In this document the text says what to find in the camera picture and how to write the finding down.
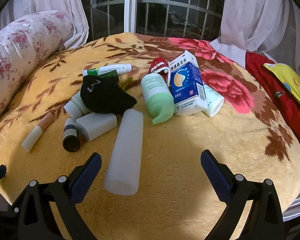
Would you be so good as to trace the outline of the peach white lip balm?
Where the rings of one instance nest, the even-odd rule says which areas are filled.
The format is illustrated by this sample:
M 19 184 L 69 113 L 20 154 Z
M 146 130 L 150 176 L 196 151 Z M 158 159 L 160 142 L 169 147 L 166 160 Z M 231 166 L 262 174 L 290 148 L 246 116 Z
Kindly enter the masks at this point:
M 54 116 L 49 112 L 33 128 L 22 143 L 22 148 L 29 153 L 46 129 L 53 123 Z

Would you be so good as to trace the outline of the dark brown small bottle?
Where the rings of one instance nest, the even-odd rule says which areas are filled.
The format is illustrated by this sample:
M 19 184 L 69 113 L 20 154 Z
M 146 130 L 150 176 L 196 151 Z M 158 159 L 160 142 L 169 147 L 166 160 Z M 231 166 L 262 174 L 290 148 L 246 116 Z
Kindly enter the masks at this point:
M 76 152 L 80 146 L 76 121 L 73 118 L 68 118 L 63 129 L 63 148 L 68 152 Z

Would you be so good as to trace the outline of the long white foam cylinder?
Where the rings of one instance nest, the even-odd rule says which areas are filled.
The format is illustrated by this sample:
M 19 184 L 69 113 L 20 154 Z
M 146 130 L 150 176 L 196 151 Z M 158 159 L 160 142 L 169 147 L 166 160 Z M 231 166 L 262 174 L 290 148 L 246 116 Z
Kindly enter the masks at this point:
M 134 109 L 124 112 L 104 179 L 104 188 L 121 196 L 132 196 L 139 189 L 143 142 L 143 114 Z

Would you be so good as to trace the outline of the black cloth pouch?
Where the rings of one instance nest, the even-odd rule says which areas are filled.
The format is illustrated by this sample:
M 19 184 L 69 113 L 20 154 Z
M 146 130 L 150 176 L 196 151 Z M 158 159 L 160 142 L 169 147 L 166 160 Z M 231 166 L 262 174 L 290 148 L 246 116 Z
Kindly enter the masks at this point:
M 123 91 L 117 83 L 91 75 L 83 77 L 80 97 L 85 107 L 95 113 L 123 115 L 137 103 L 136 98 Z

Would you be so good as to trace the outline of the green white cream bottle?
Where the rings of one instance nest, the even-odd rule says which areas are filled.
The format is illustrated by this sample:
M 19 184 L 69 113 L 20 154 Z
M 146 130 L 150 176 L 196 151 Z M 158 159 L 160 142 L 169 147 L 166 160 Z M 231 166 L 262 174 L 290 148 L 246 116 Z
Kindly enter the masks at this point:
M 209 116 L 215 116 L 224 103 L 224 97 L 208 85 L 203 85 L 207 101 L 207 109 L 204 113 Z

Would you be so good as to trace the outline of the blue white medicine box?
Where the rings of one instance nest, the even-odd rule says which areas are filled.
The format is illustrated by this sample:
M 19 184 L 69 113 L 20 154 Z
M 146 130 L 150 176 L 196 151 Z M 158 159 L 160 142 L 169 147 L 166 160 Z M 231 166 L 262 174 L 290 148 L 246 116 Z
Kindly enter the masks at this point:
M 196 57 L 185 50 L 168 63 L 175 115 L 189 116 L 207 109 L 207 99 Z

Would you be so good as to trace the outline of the olive green hair clip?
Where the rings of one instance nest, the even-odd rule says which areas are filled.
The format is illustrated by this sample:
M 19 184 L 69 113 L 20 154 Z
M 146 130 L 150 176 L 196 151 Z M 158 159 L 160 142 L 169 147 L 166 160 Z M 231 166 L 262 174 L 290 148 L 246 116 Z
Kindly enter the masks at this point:
M 125 80 L 123 80 L 123 81 L 121 81 L 119 83 L 119 87 L 123 91 L 127 91 L 127 90 L 129 90 L 132 87 L 133 82 L 134 82 L 133 78 L 132 77 L 128 77 L 128 78 L 126 78 Z

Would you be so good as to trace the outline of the green pump lotion bottle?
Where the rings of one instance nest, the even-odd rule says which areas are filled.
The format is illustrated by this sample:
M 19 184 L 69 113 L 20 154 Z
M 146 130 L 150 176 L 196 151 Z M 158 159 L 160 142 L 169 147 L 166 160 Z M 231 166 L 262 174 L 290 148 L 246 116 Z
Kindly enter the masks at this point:
M 174 115 L 173 96 L 161 75 L 147 74 L 141 80 L 141 89 L 152 124 L 166 122 Z

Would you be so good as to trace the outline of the pale green white-cap bottle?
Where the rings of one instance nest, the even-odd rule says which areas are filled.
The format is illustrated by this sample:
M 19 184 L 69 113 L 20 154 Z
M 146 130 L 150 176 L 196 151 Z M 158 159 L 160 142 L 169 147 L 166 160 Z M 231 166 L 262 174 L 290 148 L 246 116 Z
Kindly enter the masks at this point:
M 87 107 L 84 105 L 81 96 L 80 91 L 78 91 L 71 100 L 65 104 L 64 110 L 68 115 L 73 119 L 81 118 L 87 114 L 89 114 L 91 111 L 87 109 Z

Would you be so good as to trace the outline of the red cloth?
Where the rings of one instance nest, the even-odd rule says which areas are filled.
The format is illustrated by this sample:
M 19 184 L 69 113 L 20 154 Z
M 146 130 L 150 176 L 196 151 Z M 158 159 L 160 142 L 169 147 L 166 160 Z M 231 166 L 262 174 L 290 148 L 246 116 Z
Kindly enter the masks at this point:
M 275 74 L 264 66 L 265 63 L 272 63 L 272 61 L 257 53 L 245 54 L 245 69 L 267 92 L 300 143 L 300 103 Z

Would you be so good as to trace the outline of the yellow floral plush blanket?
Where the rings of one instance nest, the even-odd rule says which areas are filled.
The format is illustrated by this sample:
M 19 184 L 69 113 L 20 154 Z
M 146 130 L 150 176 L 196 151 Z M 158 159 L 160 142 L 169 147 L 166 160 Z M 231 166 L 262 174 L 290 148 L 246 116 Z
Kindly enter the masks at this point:
M 173 116 L 154 125 L 142 96 L 141 79 L 151 61 L 168 61 L 188 50 L 203 79 L 225 97 L 212 118 L 204 113 Z M 80 89 L 84 69 L 130 63 L 127 93 L 143 114 L 138 192 L 118 196 L 104 189 L 104 175 L 117 129 L 84 142 L 75 153 L 62 146 L 68 115 L 64 105 Z M 22 143 L 47 114 L 53 123 L 27 153 Z M 200 164 L 203 150 L 250 181 L 273 181 L 283 210 L 300 193 L 300 144 L 262 86 L 245 69 L 215 56 L 203 41 L 123 33 L 51 55 L 24 82 L 0 119 L 0 165 L 7 167 L 0 193 L 12 203 L 31 180 L 55 181 L 97 152 L 102 168 L 77 210 L 97 239 L 204 239 L 225 204 Z

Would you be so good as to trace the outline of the dark green tube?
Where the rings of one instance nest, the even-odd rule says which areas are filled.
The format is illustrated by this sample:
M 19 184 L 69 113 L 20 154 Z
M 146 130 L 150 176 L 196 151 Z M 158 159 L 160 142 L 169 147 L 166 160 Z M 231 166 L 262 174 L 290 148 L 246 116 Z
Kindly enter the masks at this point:
M 111 72 L 107 72 L 104 74 L 99 75 L 98 77 L 110 81 L 110 82 L 114 82 L 114 83 L 118 83 L 119 82 L 119 76 L 116 70 L 112 70 Z

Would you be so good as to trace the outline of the white green toothpaste tube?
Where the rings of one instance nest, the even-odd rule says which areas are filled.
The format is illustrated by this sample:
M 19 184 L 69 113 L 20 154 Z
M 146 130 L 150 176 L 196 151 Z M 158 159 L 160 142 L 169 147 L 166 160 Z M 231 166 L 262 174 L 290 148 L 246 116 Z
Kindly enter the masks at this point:
M 127 64 L 112 64 L 98 68 L 91 68 L 82 71 L 82 75 L 101 76 L 110 72 L 116 72 L 117 75 L 124 75 L 132 71 L 132 65 Z

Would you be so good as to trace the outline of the left white sheer curtain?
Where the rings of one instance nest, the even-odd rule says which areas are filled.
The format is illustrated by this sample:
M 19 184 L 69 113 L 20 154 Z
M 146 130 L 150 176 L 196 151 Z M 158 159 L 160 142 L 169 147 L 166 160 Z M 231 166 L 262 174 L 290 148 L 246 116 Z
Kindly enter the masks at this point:
M 48 10 L 63 12 L 74 27 L 73 35 L 64 43 L 66 49 L 85 44 L 89 26 L 81 0 L 7 0 L 0 12 L 0 30 L 25 15 Z

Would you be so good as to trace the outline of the right white sheer curtain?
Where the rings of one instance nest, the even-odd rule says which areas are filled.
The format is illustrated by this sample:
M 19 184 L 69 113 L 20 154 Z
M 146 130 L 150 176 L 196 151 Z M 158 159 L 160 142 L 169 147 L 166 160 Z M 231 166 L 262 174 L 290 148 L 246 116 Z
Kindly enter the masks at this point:
M 293 0 L 225 0 L 221 34 L 210 45 L 241 67 L 255 52 L 300 75 L 300 9 Z

